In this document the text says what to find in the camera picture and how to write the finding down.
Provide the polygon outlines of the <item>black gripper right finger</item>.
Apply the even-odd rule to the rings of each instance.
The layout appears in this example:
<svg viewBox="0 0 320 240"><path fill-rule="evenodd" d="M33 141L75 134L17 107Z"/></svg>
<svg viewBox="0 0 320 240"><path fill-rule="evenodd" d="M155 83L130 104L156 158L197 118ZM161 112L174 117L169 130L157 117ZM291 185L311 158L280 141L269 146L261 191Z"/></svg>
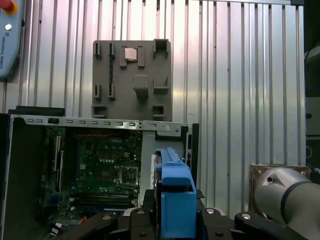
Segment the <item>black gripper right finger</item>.
<svg viewBox="0 0 320 240"><path fill-rule="evenodd" d="M240 212L229 218L216 208L206 208L204 195L196 191L197 240L286 240L288 230L254 212Z"/></svg>

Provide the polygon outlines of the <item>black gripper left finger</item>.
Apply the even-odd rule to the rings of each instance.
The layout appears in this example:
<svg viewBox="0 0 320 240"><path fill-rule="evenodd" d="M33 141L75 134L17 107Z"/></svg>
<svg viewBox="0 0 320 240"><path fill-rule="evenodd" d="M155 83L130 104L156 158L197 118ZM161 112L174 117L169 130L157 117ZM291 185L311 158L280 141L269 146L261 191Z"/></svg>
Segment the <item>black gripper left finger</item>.
<svg viewBox="0 0 320 240"><path fill-rule="evenodd" d="M154 190L145 191L142 208L122 216L100 212L63 234L65 240L155 240Z"/></svg>

